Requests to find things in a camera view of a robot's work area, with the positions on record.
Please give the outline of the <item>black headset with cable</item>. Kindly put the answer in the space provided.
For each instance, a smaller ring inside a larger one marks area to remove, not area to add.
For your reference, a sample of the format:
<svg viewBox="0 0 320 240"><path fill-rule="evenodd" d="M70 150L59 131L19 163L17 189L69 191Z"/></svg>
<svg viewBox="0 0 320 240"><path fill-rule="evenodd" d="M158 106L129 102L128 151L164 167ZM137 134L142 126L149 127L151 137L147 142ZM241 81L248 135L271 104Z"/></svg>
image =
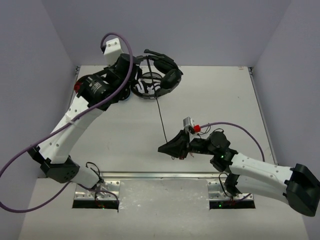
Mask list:
<svg viewBox="0 0 320 240"><path fill-rule="evenodd" d="M146 62L147 71L141 72L136 75L136 80L144 73L155 72L162 76L160 83L160 90L155 92L154 99L145 99L145 100L158 100L159 97L171 93L181 82L182 76L184 73L179 69L175 61L169 56L152 51L149 49L144 50L145 55L138 56L141 62Z"/></svg>

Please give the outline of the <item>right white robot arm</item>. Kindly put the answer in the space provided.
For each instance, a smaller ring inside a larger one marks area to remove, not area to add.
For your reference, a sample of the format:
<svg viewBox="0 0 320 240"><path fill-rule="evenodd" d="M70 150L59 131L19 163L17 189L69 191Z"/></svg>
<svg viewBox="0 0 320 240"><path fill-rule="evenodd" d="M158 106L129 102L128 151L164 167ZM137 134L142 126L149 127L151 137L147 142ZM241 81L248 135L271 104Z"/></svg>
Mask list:
<svg viewBox="0 0 320 240"><path fill-rule="evenodd" d="M212 166L227 174L224 189L231 196L257 194L283 202L304 216L316 215L320 181L307 166L299 163L281 166L256 160L231 149L230 144L222 131L200 138L180 130L172 140L161 145L158 152L181 160L189 153L212 155Z"/></svg>

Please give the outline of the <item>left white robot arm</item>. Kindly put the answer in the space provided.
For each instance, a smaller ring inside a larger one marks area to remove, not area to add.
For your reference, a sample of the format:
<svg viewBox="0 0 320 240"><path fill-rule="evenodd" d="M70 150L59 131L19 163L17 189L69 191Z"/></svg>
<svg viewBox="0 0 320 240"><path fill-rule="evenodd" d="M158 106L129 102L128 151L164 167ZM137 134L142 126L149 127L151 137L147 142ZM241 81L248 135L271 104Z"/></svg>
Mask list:
<svg viewBox="0 0 320 240"><path fill-rule="evenodd" d="M114 65L78 79L74 86L76 96L54 131L66 124L69 124L69 127L28 151L31 158L40 163L40 169L48 178L61 184L73 182L88 189L95 189L103 183L102 178L96 172L74 162L70 152L96 118L105 112L111 104L129 96L129 86L126 85L110 101L86 112L90 107L105 100L117 90L124 82L129 67L130 56L122 53ZM81 113L85 114L75 120L74 118Z"/></svg>

